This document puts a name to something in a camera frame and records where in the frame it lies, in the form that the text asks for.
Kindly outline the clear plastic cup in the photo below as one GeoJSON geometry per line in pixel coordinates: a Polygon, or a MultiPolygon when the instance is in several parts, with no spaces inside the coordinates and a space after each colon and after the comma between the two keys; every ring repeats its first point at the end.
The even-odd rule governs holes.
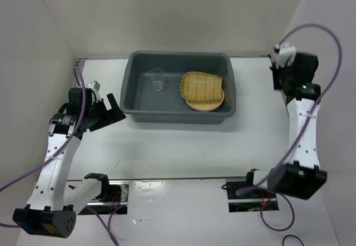
{"type": "Polygon", "coordinates": [[[162,69],[152,69],[149,72],[149,78],[151,79],[152,86],[155,91],[163,90],[165,86],[165,72],[162,69]]]}

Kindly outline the woven bamboo tray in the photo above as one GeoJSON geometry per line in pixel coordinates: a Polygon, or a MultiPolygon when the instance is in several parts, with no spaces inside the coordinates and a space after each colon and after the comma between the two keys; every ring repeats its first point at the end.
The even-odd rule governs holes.
{"type": "Polygon", "coordinates": [[[180,93],[188,102],[220,102],[223,100],[223,78],[204,72],[191,71],[183,75],[180,93]]]}

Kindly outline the tan plate with bear print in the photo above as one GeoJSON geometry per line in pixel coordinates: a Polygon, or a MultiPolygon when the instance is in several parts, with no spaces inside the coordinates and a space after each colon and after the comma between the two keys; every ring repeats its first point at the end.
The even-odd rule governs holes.
{"type": "Polygon", "coordinates": [[[211,111],[216,110],[223,103],[224,98],[225,98],[223,90],[221,90],[221,95],[222,95],[222,100],[218,101],[218,102],[203,103],[203,102],[189,102],[189,101],[186,101],[186,103],[187,103],[187,105],[189,107],[191,107],[195,111],[211,112],[211,111]]]}

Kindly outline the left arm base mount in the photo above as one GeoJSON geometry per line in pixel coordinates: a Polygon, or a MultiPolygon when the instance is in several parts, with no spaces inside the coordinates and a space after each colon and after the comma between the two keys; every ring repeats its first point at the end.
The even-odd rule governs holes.
{"type": "Polygon", "coordinates": [[[114,191],[104,200],[93,199],[87,206],[99,215],[127,214],[129,182],[110,181],[114,191]]]}

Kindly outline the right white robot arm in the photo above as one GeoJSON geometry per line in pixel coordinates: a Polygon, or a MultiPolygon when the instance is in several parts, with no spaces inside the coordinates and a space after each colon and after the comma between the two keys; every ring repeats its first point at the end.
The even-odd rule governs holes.
{"type": "Polygon", "coordinates": [[[257,197],[263,190],[308,200],[327,180],[317,155],[317,118],[322,93],[313,83],[318,58],[294,48],[275,51],[271,65],[273,88],[282,93],[289,118],[286,156],[268,173],[251,170],[244,193],[257,197]]]}

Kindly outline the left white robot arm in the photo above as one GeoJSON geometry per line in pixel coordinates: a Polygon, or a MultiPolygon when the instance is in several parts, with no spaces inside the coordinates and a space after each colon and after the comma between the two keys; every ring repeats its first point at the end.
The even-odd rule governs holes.
{"type": "Polygon", "coordinates": [[[86,131],[96,131],[125,119],[113,94],[107,109],[97,90],[74,87],[68,103],[50,120],[48,148],[39,178],[26,206],[16,208],[13,221],[30,235],[67,238],[76,216],[93,199],[119,203],[121,187],[111,185],[105,174],[89,173],[68,195],[66,182],[77,149],[86,131]]]}

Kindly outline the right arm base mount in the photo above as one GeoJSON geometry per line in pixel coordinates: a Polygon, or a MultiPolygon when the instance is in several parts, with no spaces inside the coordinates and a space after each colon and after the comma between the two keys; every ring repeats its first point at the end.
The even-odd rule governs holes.
{"type": "Polygon", "coordinates": [[[236,192],[245,187],[244,177],[228,178],[221,186],[222,190],[226,191],[230,213],[261,211],[263,206],[265,211],[279,210],[276,195],[265,190],[253,190],[244,195],[237,195],[236,192]]]}

